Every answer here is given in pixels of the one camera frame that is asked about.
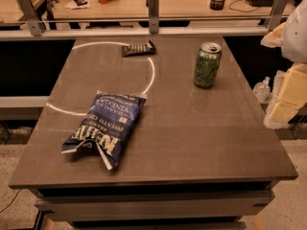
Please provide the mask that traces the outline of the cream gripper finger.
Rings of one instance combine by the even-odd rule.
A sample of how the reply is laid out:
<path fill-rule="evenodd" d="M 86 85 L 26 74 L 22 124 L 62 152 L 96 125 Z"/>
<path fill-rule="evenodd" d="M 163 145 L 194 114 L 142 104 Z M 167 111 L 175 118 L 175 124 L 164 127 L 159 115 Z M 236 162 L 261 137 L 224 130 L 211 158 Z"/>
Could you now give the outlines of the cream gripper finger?
<path fill-rule="evenodd" d="M 269 48 L 281 47 L 283 45 L 282 35 L 284 32 L 285 25 L 286 23 L 281 23 L 273 31 L 266 34 L 262 38 L 260 44 Z"/>
<path fill-rule="evenodd" d="M 272 98 L 266 109 L 264 125 L 272 129 L 286 127 L 299 109 L 307 104 L 307 65 L 294 63 L 286 72 L 278 71 Z"/>

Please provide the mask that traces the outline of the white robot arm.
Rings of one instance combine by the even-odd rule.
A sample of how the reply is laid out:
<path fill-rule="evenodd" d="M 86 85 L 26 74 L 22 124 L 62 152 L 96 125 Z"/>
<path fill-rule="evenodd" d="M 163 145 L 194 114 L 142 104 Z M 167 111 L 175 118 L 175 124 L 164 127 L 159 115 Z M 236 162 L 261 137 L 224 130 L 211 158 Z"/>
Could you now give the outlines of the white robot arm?
<path fill-rule="evenodd" d="M 273 81 L 272 99 L 266 109 L 264 125 L 285 127 L 307 104 L 307 0 L 302 0 L 288 19 L 261 40 L 266 47 L 280 47 L 282 57 L 293 65 Z"/>

